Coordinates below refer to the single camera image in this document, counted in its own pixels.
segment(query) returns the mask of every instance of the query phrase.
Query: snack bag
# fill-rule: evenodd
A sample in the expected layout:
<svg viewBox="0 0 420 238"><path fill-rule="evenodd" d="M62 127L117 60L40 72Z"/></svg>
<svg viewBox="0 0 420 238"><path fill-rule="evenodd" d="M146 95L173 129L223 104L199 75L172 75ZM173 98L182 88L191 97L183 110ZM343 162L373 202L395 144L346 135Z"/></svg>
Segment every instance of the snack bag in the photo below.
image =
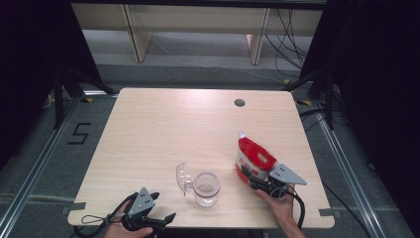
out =
<svg viewBox="0 0 420 238"><path fill-rule="evenodd" d="M249 179L242 172L242 167L258 179L268 179L269 172L277 166L277 159L262 146L246 137L243 131L239 133L238 145L236 170L241 180L250 184Z"/></svg>

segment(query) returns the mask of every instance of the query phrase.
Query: floor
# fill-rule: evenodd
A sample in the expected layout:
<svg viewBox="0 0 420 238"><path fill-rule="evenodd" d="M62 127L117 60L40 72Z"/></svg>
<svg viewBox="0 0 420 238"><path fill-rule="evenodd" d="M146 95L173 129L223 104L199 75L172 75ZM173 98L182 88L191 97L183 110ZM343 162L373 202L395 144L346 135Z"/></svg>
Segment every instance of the floor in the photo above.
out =
<svg viewBox="0 0 420 238"><path fill-rule="evenodd" d="M276 51L267 39L264 39L259 64L251 65L246 36L155 33L145 60L136 63L127 33L84 33L104 82L115 88L189 85L279 90L287 79L296 80L299 73L298 67L276 58ZM278 46L277 36L269 38ZM310 42L311 38L295 38L296 45L303 51L308 50ZM296 53L284 52L300 65ZM239 80L247 85L239 85ZM293 91L299 112L322 106L322 101L306 102L309 87L310 83ZM65 215L77 194L114 102L115 97L106 96L97 96L90 103L67 101L66 108L71 116L60 132L52 130L53 107L46 107L21 153L12 158L0 173L0 212L15 212L8 230L2 231L1 237L72 237L72 227L66 222ZM304 229L305 234L308 237L369 237L352 215L354 213L370 237L413 237L380 179L367 167L368 159L343 113L334 111L335 130L332 133L323 119L322 114L313 114L302 118L302 125L321 179L334 192L326 187L336 225L331 229ZM75 140L72 137L74 128L81 122L91 123L89 127L81 127L81 130L88 131L89 140L83 146L69 147L68 142ZM61 133L57 141L51 140L54 133ZM45 145L52 145L52 149L44 150ZM12 207L15 194L25 197L19 200L25 206ZM233 232L235 234L232 231L229 234L214 232L214 237L259 237L244 231ZM196 234L195 237L201 236L200 231L192 233ZM185 233L174 234L176 237L186 236ZM263 235L283 237L277 229L266 230Z"/></svg>

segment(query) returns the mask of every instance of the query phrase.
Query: hand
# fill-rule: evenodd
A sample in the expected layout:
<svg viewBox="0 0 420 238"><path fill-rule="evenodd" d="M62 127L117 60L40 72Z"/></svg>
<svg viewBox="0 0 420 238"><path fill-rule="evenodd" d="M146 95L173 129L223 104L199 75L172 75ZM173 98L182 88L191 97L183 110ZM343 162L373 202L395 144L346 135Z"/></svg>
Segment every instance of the hand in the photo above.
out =
<svg viewBox="0 0 420 238"><path fill-rule="evenodd" d="M130 201L127 201L118 211L119 213L124 212L126 206L129 204ZM123 224L121 224L121 217L114 217L112 222L108 227L108 230L105 233L104 238L144 238L154 232L152 227L142 228L137 231L128 231L124 228Z"/></svg>
<svg viewBox="0 0 420 238"><path fill-rule="evenodd" d="M257 189L257 197L266 201L274 215L275 223L287 237L305 237L293 218L293 196L286 194L280 199L275 199L265 191Z"/></svg>

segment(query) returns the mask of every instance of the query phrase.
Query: table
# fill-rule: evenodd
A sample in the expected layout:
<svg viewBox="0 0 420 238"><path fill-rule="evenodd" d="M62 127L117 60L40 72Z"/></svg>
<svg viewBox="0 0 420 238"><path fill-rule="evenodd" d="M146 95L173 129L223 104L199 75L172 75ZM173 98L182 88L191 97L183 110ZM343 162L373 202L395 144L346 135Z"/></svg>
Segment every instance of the table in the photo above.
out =
<svg viewBox="0 0 420 238"><path fill-rule="evenodd" d="M86 202L85 209L72 210L68 222L104 217L145 186L160 193L150 217L176 212L168 227L276 227L265 202L234 169L240 130L307 180L296 186L306 207L303 227L332 227L334 217L320 216L330 205L289 92L168 88L121 90L75 199ZM200 207L192 192L184 197L175 177L182 162L193 177L210 171L221 180L214 206ZM296 208L296 220L299 213Z"/></svg>

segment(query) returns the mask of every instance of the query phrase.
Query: wooden table top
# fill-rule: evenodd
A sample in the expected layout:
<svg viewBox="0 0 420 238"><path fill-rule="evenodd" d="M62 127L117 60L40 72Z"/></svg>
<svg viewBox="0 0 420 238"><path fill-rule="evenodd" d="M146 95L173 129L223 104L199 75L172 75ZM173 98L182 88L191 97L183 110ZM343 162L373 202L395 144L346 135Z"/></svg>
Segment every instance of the wooden table top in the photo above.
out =
<svg viewBox="0 0 420 238"><path fill-rule="evenodd" d="M245 106L236 106L236 99ZM149 217L176 212L167 227L276 227L265 202L236 174L240 130L308 182L295 188L305 202L303 227L332 227L334 217L320 216L319 209L330 205L291 94L220 89L121 90L75 199L86 202L85 209L72 210L68 222L81 225L87 214L105 217L144 186L160 193ZM214 206L196 204L193 191L184 197L175 176L182 162L192 177L217 175L221 190ZM296 220L299 215L295 201Z"/></svg>

